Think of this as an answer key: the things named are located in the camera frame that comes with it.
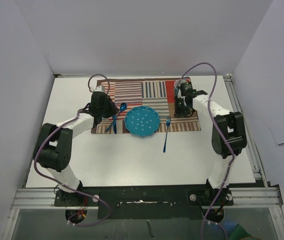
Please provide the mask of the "blue metallic knife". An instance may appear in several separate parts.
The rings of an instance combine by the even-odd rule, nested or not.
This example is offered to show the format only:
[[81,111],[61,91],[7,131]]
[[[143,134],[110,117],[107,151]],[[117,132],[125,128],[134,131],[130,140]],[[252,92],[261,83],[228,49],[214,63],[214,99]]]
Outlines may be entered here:
[[114,115],[112,118],[113,118],[112,127],[113,127],[113,130],[114,130],[114,133],[117,134],[117,124],[116,124],[117,116]]

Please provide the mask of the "striped patchwork placemat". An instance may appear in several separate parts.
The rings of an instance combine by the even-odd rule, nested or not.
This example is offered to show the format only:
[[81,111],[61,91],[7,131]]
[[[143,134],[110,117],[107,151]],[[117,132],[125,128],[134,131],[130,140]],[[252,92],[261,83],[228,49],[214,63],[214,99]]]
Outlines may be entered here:
[[105,80],[98,80],[97,85],[110,87],[109,96],[117,107],[121,103],[127,103],[127,109],[117,118],[117,133],[128,134],[125,127],[125,116],[134,107],[149,106],[160,117],[161,123],[158,133],[166,131],[165,121],[171,117],[169,132],[200,131],[200,121],[196,112],[184,118],[175,115],[174,105],[174,82],[176,78],[140,78],[140,79],[110,79],[108,84]]

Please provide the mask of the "blue polka dot plate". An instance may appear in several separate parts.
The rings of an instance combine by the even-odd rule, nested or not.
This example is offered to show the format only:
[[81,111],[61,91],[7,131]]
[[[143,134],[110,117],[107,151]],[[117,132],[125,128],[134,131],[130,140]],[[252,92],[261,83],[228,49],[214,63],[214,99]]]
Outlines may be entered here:
[[132,108],[125,116],[126,129],[134,136],[149,137],[155,133],[160,125],[159,114],[149,106]]

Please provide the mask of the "white blue mug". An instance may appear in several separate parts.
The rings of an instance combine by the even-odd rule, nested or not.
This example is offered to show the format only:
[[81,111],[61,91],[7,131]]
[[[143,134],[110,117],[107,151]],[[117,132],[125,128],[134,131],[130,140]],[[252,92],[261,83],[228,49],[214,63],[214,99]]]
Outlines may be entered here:
[[178,79],[174,82],[174,89],[179,89],[181,84],[185,83],[186,80],[184,79]]

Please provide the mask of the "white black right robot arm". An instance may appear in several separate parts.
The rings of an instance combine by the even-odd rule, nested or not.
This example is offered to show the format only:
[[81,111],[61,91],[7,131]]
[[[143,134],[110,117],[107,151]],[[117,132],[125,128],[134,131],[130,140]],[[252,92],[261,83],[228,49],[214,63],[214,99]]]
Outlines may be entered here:
[[236,157],[247,146],[243,114],[223,108],[207,94],[176,95],[174,103],[175,115],[189,117],[197,111],[213,123],[211,144],[220,158],[215,161],[208,177],[211,188],[205,190],[204,198],[207,203],[214,205],[222,199],[220,188],[229,184],[230,171]]

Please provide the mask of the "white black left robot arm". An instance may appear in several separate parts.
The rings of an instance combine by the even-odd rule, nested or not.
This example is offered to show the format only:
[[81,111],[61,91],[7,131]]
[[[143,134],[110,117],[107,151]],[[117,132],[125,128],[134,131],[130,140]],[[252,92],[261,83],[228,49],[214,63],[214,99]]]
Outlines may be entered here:
[[118,112],[110,96],[102,91],[94,91],[91,102],[79,109],[74,118],[57,124],[45,123],[41,127],[33,152],[34,170],[40,176],[56,182],[67,192],[65,198],[74,206],[82,203],[84,193],[79,190],[81,181],[69,165],[72,141]]

